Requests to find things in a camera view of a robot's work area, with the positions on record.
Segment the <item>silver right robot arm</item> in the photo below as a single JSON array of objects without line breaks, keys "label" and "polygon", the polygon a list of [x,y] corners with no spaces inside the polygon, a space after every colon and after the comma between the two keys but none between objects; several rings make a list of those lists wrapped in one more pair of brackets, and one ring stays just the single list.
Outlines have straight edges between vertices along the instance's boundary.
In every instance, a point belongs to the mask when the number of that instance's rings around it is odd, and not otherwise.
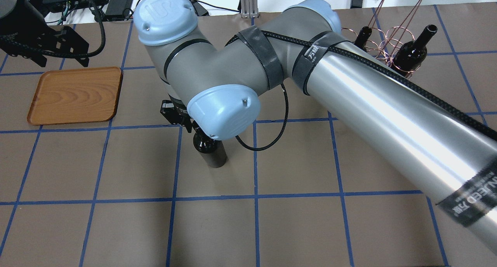
[{"label": "silver right robot arm", "polygon": [[496,252],[496,132],[346,40],[326,1],[293,5],[221,50],[189,0],[142,0],[133,16],[174,108],[207,137],[243,133],[259,96],[291,78]]}]

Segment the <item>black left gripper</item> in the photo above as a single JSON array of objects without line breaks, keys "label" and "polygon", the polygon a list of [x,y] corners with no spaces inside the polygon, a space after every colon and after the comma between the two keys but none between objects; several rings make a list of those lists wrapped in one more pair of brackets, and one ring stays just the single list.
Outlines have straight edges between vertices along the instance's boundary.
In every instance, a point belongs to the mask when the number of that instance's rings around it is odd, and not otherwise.
[{"label": "black left gripper", "polygon": [[42,14],[28,0],[1,2],[1,36],[34,49],[51,51],[59,58],[75,59],[88,67],[89,43],[70,26],[46,25]]}]

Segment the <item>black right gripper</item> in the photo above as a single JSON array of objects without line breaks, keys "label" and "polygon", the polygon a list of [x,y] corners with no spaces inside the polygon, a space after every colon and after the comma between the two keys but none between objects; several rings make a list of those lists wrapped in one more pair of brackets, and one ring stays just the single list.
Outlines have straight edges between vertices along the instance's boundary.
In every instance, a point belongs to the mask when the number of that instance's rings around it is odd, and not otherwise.
[{"label": "black right gripper", "polygon": [[171,125],[180,125],[192,132],[192,119],[186,111],[186,106],[181,101],[164,99],[160,106],[160,113]]}]

